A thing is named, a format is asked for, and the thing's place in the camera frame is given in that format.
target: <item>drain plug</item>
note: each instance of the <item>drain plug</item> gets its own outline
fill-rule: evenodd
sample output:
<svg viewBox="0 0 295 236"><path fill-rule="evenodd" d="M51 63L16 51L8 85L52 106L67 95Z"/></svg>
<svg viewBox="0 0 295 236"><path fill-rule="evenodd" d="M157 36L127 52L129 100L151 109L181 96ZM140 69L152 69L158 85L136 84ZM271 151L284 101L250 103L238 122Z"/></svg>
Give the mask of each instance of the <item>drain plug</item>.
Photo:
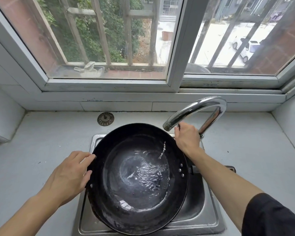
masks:
<svg viewBox="0 0 295 236"><path fill-rule="evenodd" d="M113 123L114 121L114 115L110 112L101 113L98 118L97 122L99 125L105 127Z"/></svg>

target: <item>hand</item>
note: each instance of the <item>hand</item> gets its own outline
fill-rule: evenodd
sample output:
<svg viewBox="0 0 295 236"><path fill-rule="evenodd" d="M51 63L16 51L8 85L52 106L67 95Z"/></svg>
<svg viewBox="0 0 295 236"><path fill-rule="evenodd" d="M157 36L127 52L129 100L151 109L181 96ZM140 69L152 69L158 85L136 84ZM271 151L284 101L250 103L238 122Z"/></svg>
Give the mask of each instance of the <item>hand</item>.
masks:
<svg viewBox="0 0 295 236"><path fill-rule="evenodd" d="M190 124L179 123L180 129L175 127L175 140L180 150L182 150L187 157L193 159L194 153L204 152L200 147L200 135L198 130Z"/></svg>
<svg viewBox="0 0 295 236"><path fill-rule="evenodd" d="M60 207L81 193L90 180L87 167L95 159L89 152L73 151L56 167L38 194L51 197Z"/></svg>

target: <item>car wheel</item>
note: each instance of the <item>car wheel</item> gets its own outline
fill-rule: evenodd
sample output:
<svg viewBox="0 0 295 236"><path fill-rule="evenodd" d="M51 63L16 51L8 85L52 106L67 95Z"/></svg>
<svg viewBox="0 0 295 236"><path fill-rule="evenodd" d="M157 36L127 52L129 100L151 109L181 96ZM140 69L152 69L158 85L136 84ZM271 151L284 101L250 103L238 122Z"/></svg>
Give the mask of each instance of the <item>car wheel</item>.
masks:
<svg viewBox="0 0 295 236"><path fill-rule="evenodd" d="M248 56L245 56L245 57L243 58L243 62L244 62L244 63L247 63L247 61L248 61Z"/></svg>

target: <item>black frying pan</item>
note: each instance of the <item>black frying pan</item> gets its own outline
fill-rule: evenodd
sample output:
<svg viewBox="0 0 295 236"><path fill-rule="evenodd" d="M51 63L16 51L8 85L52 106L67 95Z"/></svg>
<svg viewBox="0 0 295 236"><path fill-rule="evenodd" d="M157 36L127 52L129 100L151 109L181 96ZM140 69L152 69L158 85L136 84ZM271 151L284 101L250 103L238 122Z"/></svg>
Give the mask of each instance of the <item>black frying pan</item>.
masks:
<svg viewBox="0 0 295 236"><path fill-rule="evenodd" d="M124 125L93 153L87 195L103 223L122 234L144 235L176 216L186 197L188 166L167 132L146 123Z"/></svg>

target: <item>person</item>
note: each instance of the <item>person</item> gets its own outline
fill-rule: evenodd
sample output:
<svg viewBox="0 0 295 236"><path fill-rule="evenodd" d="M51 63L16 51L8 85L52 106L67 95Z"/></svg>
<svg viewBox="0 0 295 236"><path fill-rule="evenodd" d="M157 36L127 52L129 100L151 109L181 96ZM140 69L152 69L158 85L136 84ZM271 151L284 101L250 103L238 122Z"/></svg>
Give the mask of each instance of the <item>person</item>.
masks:
<svg viewBox="0 0 295 236"><path fill-rule="evenodd" d="M295 236L295 214L252 183L229 170L200 148L198 130L175 127L177 146L199 169L224 210L243 236ZM0 228L0 236L33 236L62 205L81 193L95 155L72 152L51 174L39 193Z"/></svg>

